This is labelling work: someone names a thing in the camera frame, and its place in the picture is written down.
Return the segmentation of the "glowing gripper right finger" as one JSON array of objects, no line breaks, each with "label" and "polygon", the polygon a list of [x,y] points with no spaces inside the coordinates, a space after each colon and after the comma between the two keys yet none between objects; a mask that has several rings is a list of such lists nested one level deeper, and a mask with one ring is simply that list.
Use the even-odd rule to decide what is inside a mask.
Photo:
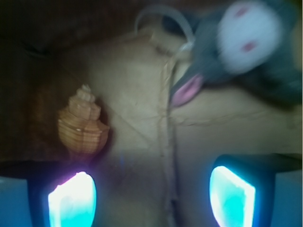
[{"label": "glowing gripper right finger", "polygon": [[218,226],[271,225],[273,167],[273,154],[223,154],[215,160],[209,179],[209,199]]}]

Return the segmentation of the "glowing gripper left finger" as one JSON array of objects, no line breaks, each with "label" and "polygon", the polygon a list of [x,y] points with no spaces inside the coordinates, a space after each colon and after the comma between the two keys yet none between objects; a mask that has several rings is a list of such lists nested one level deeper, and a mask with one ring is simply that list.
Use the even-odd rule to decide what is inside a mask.
[{"label": "glowing gripper left finger", "polygon": [[75,171],[31,185],[29,204],[34,227],[90,227],[97,205],[97,188],[91,175]]}]

